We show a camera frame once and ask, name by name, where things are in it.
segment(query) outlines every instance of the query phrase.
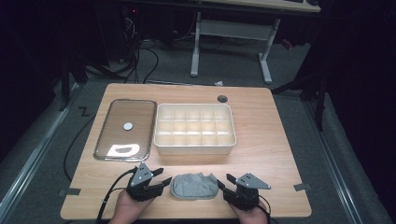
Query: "folded cloth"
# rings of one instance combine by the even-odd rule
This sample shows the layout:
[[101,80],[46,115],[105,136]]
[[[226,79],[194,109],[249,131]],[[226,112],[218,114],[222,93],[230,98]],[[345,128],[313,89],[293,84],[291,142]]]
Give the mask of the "folded cloth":
[[219,191],[218,180],[214,175],[177,175],[171,184],[172,193],[179,199],[212,199]]

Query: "hand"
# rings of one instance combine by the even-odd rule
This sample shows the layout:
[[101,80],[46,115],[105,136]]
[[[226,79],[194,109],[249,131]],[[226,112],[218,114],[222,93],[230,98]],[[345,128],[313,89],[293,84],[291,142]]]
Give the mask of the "hand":
[[129,196],[124,189],[120,192],[117,199],[114,216],[111,218],[109,224],[131,224],[136,221],[143,211],[154,201],[154,198],[138,202]]
[[[230,207],[233,209],[233,211],[236,213],[236,215],[239,218],[239,222],[241,224],[267,224],[267,215],[264,214],[264,212],[259,208],[255,207],[252,210],[240,210],[239,208],[233,206],[232,204],[228,203]],[[264,203],[260,201],[259,206],[261,206],[263,209],[267,210],[265,207]]]

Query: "wooden table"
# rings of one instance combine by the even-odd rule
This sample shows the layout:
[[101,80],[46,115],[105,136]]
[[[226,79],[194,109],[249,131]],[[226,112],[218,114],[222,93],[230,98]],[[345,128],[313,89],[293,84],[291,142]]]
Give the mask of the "wooden table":
[[[265,88],[171,86],[142,84],[110,84],[92,125],[70,188],[81,189],[79,195],[67,195],[61,211],[65,219],[96,218],[102,200],[110,186],[125,171],[139,163],[97,161],[94,148],[110,103],[129,98],[152,100],[157,104],[215,104],[218,96],[228,97],[233,113],[236,145],[229,155],[161,156],[154,144],[146,164],[151,170],[163,167],[161,175],[152,179],[157,184],[169,176],[212,173],[229,189],[235,185],[226,180],[226,174],[235,177],[247,172],[272,186],[260,190],[272,207],[273,217],[307,217],[311,207],[303,190],[297,166],[290,150],[271,92]],[[125,176],[118,187],[126,187]],[[107,203],[103,218],[113,215],[118,193]],[[181,201],[170,192],[169,186],[144,212],[141,218],[233,218],[235,214],[222,199],[222,191],[212,200]]]

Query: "white plastic tray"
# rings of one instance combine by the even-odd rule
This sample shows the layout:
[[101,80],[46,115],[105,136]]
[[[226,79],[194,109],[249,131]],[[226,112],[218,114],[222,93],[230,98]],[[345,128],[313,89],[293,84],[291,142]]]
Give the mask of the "white plastic tray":
[[161,155],[229,154],[236,144],[231,108],[224,104],[159,105],[154,144]]

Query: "white desk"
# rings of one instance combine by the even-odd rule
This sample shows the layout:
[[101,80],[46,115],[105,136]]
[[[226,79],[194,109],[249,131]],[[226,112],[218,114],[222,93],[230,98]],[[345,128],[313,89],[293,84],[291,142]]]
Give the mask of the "white desk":
[[[284,0],[204,0],[205,2],[212,3],[222,3],[222,4],[233,4],[241,5],[245,7],[265,7],[280,10],[292,10],[299,12],[320,12],[319,7],[313,7],[306,3],[294,3]],[[228,21],[212,21],[212,20],[202,20],[201,13],[197,13],[196,29],[195,29],[195,46],[192,53],[192,63],[191,63],[191,76],[198,76],[199,68],[199,42],[201,35],[219,35],[255,40],[265,40],[266,45],[262,51],[259,53],[259,61],[262,66],[262,75],[264,81],[267,84],[272,83],[271,74],[268,68],[267,57],[270,52],[271,46],[274,42],[276,36],[276,31],[280,19],[275,19],[272,26],[263,26],[247,23],[238,22],[228,22]]]

